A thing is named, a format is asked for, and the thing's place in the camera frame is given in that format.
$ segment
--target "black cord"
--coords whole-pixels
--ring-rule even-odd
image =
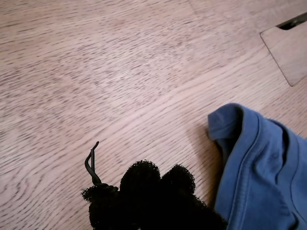
[[[95,149],[98,146],[98,144],[99,144],[99,141],[96,142],[94,147],[91,149],[90,154],[85,159],[85,168],[88,171],[88,173],[92,176],[92,182],[94,185],[108,189],[110,190],[110,192],[116,192],[118,190],[117,187],[102,183],[98,175],[95,173]]]

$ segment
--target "blue t-shirt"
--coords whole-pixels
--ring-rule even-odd
[[[223,153],[215,210],[227,230],[307,230],[307,141],[234,103],[208,122]]]

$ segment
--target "floor plank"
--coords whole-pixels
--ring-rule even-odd
[[[290,30],[275,26],[262,32],[261,37],[291,86],[307,75],[307,23]]]
[[[182,163],[211,203],[208,113],[238,102],[307,137],[307,80],[290,87],[260,37],[307,7],[282,5],[257,24],[274,1],[2,1],[0,228],[91,229],[80,191],[98,140],[103,181],[118,186],[141,159],[162,174]]]

